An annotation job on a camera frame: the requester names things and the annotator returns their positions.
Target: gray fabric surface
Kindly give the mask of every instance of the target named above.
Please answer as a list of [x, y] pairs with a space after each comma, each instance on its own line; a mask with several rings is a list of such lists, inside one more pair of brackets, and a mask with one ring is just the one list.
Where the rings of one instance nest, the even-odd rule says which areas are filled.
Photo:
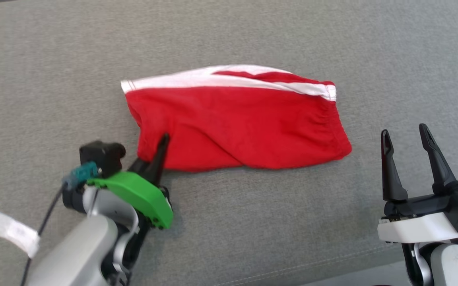
[[[381, 129], [412, 196], [431, 192], [418, 124], [458, 178], [458, 2], [18, 0], [0, 3], [0, 211], [37, 228], [78, 147], [135, 154], [119, 80], [259, 64], [338, 88], [353, 152], [298, 170], [167, 173], [176, 217], [134, 285], [298, 285], [401, 259], [378, 240]], [[35, 261], [82, 215], [56, 207]], [[25, 255], [0, 240], [0, 285]]]

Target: seam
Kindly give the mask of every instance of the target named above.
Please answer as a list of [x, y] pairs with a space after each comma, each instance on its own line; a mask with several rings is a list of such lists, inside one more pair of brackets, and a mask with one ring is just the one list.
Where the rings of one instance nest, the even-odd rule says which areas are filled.
[[[333, 258], [330, 258], [330, 259], [321, 260], [321, 261], [318, 261], [318, 262], [309, 262], [309, 263], [300, 264], [300, 265], [293, 266], [293, 267], [283, 268], [283, 269], [280, 269], [280, 270], [275, 270], [275, 271], [271, 271], [271, 272], [267, 272], [267, 273], [262, 273], [262, 274], [259, 274], [259, 275], [254, 275], [254, 276], [249, 276], [249, 277], [242, 278], [242, 279], [237, 279], [237, 280], [233, 280], [233, 281], [229, 281], [229, 282], [224, 282], [224, 283], [216, 284], [215, 286], [222, 286], [222, 285], [226, 285], [226, 284], [231, 284], [233, 282], [239, 282], [239, 281], [243, 281], [243, 280], [247, 280], [247, 279], [251, 279], [251, 278], [261, 277], [261, 276], [269, 275], [269, 274], [272, 274], [272, 273], [277, 273], [277, 272], [280, 272], [280, 271], [291, 270], [291, 269], [295, 269], [295, 268], [305, 268], [305, 267], [310, 266], [310, 265], [321, 266], [321, 265], [324, 265], [324, 264], [329, 264], [330, 261], [333, 261], [333, 260], [336, 260], [336, 259], [345, 258], [345, 257], [351, 258], [351, 257], [353, 257], [355, 255], [358, 255], [358, 254], [364, 253], [364, 252], [367, 252], [367, 254], [365, 254], [365, 255], [368, 255], [370, 253], [377, 252], [377, 251], [374, 251], [376, 249], [380, 249], [381, 250], [381, 249], [386, 249], [386, 248], [390, 248], [390, 247], [389, 246], [379, 246], [379, 247], [375, 247], [375, 248], [371, 248], [371, 249], [367, 249], [367, 250], [362, 250], [362, 251], [359, 251], [359, 252], [354, 252], [354, 253], [351, 253], [351, 254], [348, 254], [348, 255], [342, 255], [342, 256], [333, 257]], [[260, 278], [260, 279], [256, 279], [256, 280], [266, 279], [268, 277], [269, 276], [263, 277], [263, 278]]]
[[[371, 255], [371, 254], [374, 254], [374, 253], [379, 253], [379, 252], [382, 252], [382, 251], [384, 251], [384, 249], [380, 249], [378, 251], [371, 251], [371, 252], [365, 253], [363, 256]], [[351, 260], [351, 259], [354, 259], [354, 258], [355, 258], [354, 256], [346, 257], [344, 259], [337, 260], [337, 261], [329, 261], [329, 262], [326, 262], [326, 263], [316, 264], [316, 265], [314, 265], [314, 267], [323, 266], [323, 265], [329, 265], [329, 264], [335, 264], [335, 263], [338, 263], [338, 262], [347, 261], [347, 260]], [[302, 268], [299, 268], [299, 269], [286, 271], [286, 272], [282, 272], [282, 273], [271, 275], [271, 276], [266, 276], [266, 277], [262, 277], [262, 278], [258, 278], [258, 279], [253, 279], [253, 280], [250, 280], [250, 281], [244, 281], [244, 282], [241, 282], [241, 283], [238, 283], [238, 284], [233, 284], [232, 286], [238, 286], [238, 285], [242, 285], [242, 284], [251, 283], [253, 281], [268, 279], [268, 278], [271, 278], [271, 277], [276, 277], [276, 276], [285, 275], [285, 274], [289, 274], [289, 273], [293, 273], [293, 272], [297, 272], [297, 271], [307, 270], [308, 268], [309, 268], [308, 266], [307, 267], [302, 267]]]

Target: green bracket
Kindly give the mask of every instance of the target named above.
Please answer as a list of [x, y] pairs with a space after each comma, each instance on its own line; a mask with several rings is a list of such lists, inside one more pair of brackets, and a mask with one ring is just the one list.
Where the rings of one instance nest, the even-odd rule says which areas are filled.
[[157, 228], [169, 228], [173, 220], [173, 210], [162, 191], [134, 172], [118, 172], [107, 178], [94, 178], [88, 185], [111, 190], [122, 200], [151, 219]]

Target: teal connector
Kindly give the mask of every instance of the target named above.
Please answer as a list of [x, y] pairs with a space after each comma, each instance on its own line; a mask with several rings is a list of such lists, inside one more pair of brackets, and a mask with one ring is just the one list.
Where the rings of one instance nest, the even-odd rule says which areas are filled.
[[97, 165], [94, 162], [88, 162], [72, 170], [68, 176], [63, 177], [62, 183], [67, 190], [73, 190], [88, 179], [96, 177], [98, 177]]

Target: black cable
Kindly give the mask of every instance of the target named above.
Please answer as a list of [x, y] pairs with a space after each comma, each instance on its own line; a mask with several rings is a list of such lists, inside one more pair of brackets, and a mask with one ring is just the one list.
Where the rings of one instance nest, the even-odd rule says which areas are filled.
[[[42, 232], [45, 229], [45, 226], [47, 225], [47, 221], [49, 221], [50, 214], [54, 210], [54, 206], [56, 206], [56, 203], [58, 203], [58, 200], [61, 197], [61, 194], [63, 193], [63, 190], [66, 188], [67, 184], [63, 184], [58, 190], [58, 193], [52, 200], [49, 206], [49, 210], [47, 210], [47, 213], [45, 214], [45, 217], [43, 218], [42, 225], [38, 229], [38, 236], [42, 236]], [[31, 258], [27, 259], [26, 266], [24, 266], [24, 273], [22, 273], [22, 280], [20, 280], [20, 286], [24, 286], [26, 284], [26, 278], [27, 278], [27, 272], [29, 271], [29, 267], [31, 266]]]

